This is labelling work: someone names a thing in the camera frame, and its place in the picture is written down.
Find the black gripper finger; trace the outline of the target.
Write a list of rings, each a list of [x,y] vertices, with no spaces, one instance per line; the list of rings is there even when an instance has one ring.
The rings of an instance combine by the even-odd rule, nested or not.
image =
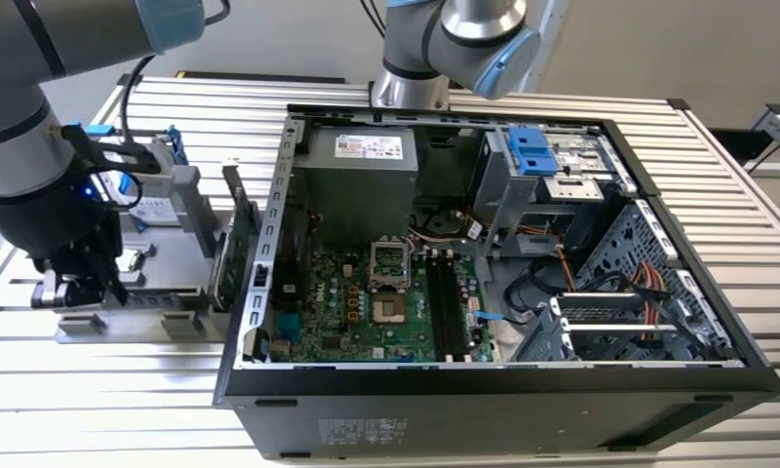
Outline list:
[[[100,303],[105,290],[96,278],[69,278],[46,270],[30,296],[32,308],[73,308]]]
[[[116,230],[98,228],[84,239],[84,258],[106,291],[121,305],[129,301],[128,290],[120,280],[117,259],[122,254],[121,235]]]

